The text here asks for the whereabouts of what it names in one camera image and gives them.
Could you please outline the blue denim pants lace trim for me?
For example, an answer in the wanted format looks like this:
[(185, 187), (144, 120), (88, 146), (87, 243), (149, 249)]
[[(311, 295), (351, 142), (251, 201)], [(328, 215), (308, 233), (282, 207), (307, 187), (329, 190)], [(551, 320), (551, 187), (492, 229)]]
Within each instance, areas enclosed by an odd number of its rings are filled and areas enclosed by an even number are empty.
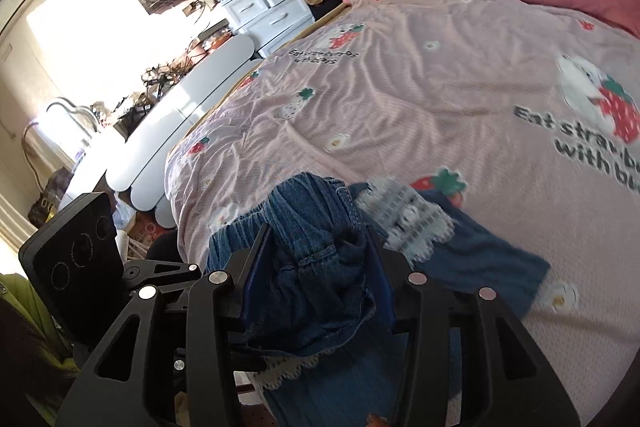
[(265, 286), (248, 299), (250, 321), (236, 340), (265, 355), (267, 368), (253, 381), (282, 426), (360, 426), (368, 414), (393, 413), (407, 339), (381, 321), (364, 269), (368, 230), (448, 289), (494, 288), (518, 317), (549, 271), (547, 260), (483, 228), (438, 187), (413, 188), (411, 200), (427, 202), (425, 224), (444, 238), (406, 241), (408, 207), (381, 225), (378, 210), (361, 204), (361, 195), (379, 189), (374, 181), (349, 185), (302, 172), (210, 238), (206, 268), (213, 272), (252, 246), (262, 227), (272, 231)]

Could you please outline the white scalloped footboard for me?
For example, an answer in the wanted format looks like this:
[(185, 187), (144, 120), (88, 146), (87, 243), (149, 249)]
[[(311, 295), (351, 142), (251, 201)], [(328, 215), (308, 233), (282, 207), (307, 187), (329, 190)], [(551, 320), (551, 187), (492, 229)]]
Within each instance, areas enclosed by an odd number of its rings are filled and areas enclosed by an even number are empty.
[(250, 37), (231, 38), (173, 87), (129, 138), (113, 127), (96, 134), (75, 167), (60, 206), (66, 207), (105, 181), (112, 191), (127, 194), (134, 209), (167, 209), (164, 171), (168, 153), (238, 80), (259, 64), (254, 52)]

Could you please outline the green sleeve fleece cuff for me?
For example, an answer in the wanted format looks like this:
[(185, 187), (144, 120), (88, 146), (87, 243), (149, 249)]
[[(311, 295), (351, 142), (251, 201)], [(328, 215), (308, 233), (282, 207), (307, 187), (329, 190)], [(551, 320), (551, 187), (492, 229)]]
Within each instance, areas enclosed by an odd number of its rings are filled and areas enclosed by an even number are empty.
[(72, 345), (29, 280), (1, 277), (1, 424), (52, 426), (79, 375)]

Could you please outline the white drawer dresser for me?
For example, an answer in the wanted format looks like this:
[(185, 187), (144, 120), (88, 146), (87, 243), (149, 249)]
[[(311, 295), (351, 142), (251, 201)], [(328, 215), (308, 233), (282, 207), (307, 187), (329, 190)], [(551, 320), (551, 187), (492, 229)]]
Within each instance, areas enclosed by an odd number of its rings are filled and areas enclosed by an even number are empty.
[(305, 0), (224, 0), (218, 9), (235, 35), (252, 39), (255, 53), (262, 58), (314, 23)]

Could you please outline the pink strawberry print quilt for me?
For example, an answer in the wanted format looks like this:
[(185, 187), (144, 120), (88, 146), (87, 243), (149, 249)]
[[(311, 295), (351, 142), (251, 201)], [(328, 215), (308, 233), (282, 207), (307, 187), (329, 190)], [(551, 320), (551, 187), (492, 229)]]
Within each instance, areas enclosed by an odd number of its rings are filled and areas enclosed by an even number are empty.
[(544, 258), (525, 325), (583, 423), (639, 349), (639, 41), (518, 0), (352, 0), (169, 154), (180, 254), (309, 171), (434, 188)]

